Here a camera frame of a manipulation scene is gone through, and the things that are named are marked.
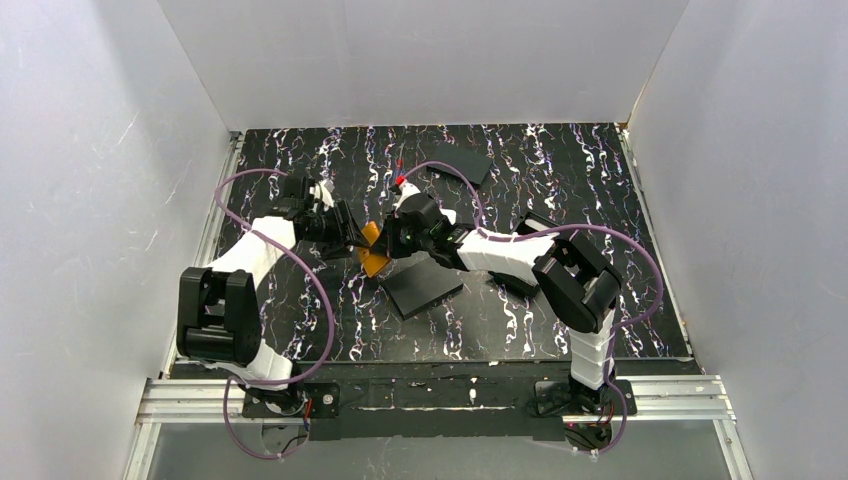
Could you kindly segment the orange leather card holder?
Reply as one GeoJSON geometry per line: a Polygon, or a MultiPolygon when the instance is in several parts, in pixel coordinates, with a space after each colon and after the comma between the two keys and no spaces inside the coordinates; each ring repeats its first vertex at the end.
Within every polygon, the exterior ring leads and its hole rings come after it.
{"type": "Polygon", "coordinates": [[[369,221],[362,228],[361,233],[368,241],[368,246],[356,248],[357,258],[366,276],[374,278],[391,263],[391,259],[373,249],[380,236],[380,230],[374,221],[369,221]]]}

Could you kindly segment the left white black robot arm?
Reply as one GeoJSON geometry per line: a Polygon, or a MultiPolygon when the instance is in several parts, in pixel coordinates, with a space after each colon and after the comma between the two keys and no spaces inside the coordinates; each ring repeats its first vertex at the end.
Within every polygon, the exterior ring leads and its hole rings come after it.
{"type": "Polygon", "coordinates": [[[303,373],[276,352],[262,334],[256,287],[278,261],[289,257],[329,300],[315,272],[293,249],[303,241],[320,247],[328,259],[343,258],[366,238],[343,200],[333,197],[330,180],[282,177],[275,204],[246,221],[224,202],[219,207],[245,233],[223,255],[203,267],[189,267],[179,280],[176,347],[178,353],[213,368],[223,368],[245,386],[285,390],[316,372],[303,373]]]}

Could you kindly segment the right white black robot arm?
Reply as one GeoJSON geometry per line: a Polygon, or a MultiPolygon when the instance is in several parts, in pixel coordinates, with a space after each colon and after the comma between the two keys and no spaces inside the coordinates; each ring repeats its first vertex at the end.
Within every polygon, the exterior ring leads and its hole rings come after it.
{"type": "Polygon", "coordinates": [[[612,320],[622,275],[582,233],[498,234],[460,224],[406,179],[379,240],[391,259],[425,252],[444,268],[501,274],[537,289],[574,341],[570,378],[592,390],[610,379],[612,320]]]}

